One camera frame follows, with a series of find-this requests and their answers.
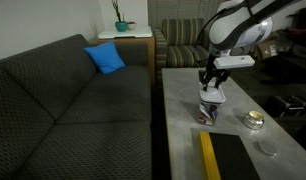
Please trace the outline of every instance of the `gray sofa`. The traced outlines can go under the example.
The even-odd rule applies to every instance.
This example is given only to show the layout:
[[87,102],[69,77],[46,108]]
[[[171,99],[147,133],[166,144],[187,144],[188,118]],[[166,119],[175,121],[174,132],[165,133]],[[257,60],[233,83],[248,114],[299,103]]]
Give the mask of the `gray sofa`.
[[0,60],[0,179],[151,179],[145,44],[101,74],[75,35]]

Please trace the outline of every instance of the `gray table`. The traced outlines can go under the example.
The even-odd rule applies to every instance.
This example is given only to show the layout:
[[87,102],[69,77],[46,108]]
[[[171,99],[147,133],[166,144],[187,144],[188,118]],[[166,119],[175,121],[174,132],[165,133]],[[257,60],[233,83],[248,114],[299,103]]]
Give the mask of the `gray table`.
[[[197,123],[198,70],[162,70],[172,178],[204,178],[198,135],[200,131],[208,131],[239,135],[261,179],[306,180],[306,151],[232,79],[222,83],[227,100],[215,126]],[[265,116],[260,130],[251,130],[242,124],[243,116],[250,110]],[[274,145],[278,154],[274,157],[263,154],[257,146],[259,140]]]

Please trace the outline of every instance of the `sofa armrest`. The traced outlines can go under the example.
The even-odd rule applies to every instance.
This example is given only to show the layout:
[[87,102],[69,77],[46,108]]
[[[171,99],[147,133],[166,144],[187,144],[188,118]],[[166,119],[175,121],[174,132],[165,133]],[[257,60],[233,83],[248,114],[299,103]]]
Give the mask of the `sofa armrest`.
[[154,29],[155,37],[155,77],[157,86],[162,86],[161,69],[166,67],[167,42],[160,29]]
[[116,43],[115,46],[126,66],[148,66],[148,47],[145,43]]

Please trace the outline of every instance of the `vase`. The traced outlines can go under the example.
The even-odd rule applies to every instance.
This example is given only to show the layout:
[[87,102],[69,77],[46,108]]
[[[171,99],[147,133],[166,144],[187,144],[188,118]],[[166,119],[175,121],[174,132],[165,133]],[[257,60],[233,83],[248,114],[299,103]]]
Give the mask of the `vase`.
[[124,32],[126,31],[127,28],[127,23],[122,21],[122,22],[115,22],[115,28],[118,32]]

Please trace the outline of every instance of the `small bowl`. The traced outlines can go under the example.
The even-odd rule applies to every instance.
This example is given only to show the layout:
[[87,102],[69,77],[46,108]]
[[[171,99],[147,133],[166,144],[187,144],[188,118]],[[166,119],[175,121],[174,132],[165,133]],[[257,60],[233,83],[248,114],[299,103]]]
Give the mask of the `small bowl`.
[[243,124],[251,129],[260,129],[264,124],[264,116],[260,112],[250,111],[244,116]]
[[133,30],[136,28],[136,23],[132,23],[132,24],[127,24],[127,29],[128,30]]

